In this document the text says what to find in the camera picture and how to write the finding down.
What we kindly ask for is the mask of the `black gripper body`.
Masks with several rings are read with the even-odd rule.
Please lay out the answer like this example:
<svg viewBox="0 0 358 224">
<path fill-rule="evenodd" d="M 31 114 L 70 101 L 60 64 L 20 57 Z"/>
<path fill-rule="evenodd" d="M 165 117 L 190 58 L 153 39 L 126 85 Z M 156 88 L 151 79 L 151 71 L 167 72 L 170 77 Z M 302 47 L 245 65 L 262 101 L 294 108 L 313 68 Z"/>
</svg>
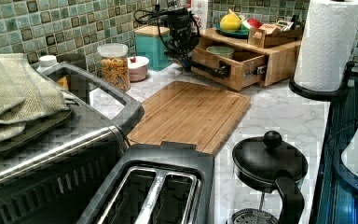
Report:
<svg viewBox="0 0 358 224">
<path fill-rule="evenodd" d="M 200 42 L 200 28 L 194 14 L 185 7 L 169 9 L 169 37 L 163 41 L 165 54 L 179 61 L 186 72 L 191 71 L 192 51 Z"/>
</svg>

